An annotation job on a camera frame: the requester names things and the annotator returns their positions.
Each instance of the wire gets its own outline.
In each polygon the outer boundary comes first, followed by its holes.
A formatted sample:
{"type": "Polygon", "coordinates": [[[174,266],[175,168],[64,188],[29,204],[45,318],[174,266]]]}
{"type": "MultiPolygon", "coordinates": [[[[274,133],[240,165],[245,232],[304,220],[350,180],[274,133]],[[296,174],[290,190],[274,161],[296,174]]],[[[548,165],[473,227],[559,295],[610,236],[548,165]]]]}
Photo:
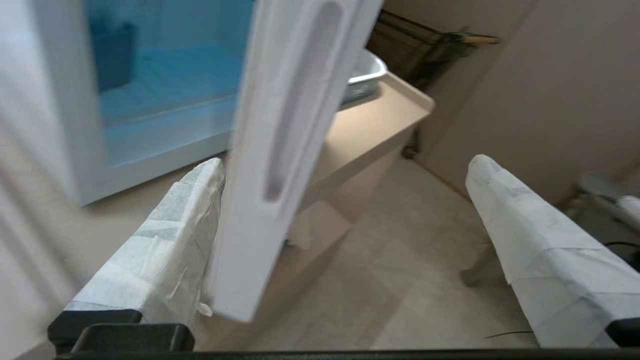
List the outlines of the wire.
{"type": "Polygon", "coordinates": [[[626,245],[626,246],[631,246],[631,247],[636,247],[640,249],[640,244],[636,244],[636,243],[629,243],[627,241],[611,241],[608,243],[604,243],[603,244],[606,247],[610,247],[612,245],[626,245]]]}
{"type": "Polygon", "coordinates": [[[509,334],[533,334],[533,331],[509,331],[509,332],[503,332],[502,334],[487,336],[485,339],[495,338],[497,336],[509,335],[509,334]]]}

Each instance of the blue container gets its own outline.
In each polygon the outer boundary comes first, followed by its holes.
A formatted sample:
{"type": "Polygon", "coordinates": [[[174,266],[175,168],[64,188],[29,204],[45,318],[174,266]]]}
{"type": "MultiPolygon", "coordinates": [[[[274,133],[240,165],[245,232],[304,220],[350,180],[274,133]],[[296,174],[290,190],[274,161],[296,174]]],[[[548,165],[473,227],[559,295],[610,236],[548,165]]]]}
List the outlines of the blue container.
{"type": "Polygon", "coordinates": [[[128,84],[133,77],[136,27],[125,23],[115,31],[92,31],[98,91],[128,84]]]}

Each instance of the beige tile floor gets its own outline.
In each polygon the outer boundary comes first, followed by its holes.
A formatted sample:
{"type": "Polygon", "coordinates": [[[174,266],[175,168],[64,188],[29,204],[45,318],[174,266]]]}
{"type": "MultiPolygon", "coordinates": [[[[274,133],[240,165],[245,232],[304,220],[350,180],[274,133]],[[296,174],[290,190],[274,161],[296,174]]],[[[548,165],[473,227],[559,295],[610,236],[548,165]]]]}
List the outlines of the beige tile floor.
{"type": "Polygon", "coordinates": [[[486,236],[473,205],[398,160],[326,273],[250,350],[537,347],[499,269],[458,272],[486,236]]]}

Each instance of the white door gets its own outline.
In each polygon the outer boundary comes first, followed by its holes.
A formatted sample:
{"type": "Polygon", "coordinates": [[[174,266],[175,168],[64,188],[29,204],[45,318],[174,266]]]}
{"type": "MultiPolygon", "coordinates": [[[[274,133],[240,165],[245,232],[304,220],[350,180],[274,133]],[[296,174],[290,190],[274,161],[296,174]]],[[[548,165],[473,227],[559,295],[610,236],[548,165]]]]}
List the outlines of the white door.
{"type": "Polygon", "coordinates": [[[257,2],[207,294],[250,321],[382,0],[257,2]]]}

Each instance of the wooden handle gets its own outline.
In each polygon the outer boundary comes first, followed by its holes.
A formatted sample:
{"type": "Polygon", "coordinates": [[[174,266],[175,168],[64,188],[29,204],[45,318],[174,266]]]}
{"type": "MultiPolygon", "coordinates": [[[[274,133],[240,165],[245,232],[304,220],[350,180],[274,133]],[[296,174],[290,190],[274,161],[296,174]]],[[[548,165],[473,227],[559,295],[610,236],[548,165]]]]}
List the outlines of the wooden handle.
{"type": "Polygon", "coordinates": [[[475,44],[475,45],[483,45],[483,44],[499,44],[499,37],[487,37],[484,35],[469,35],[462,40],[465,44],[475,44]]]}

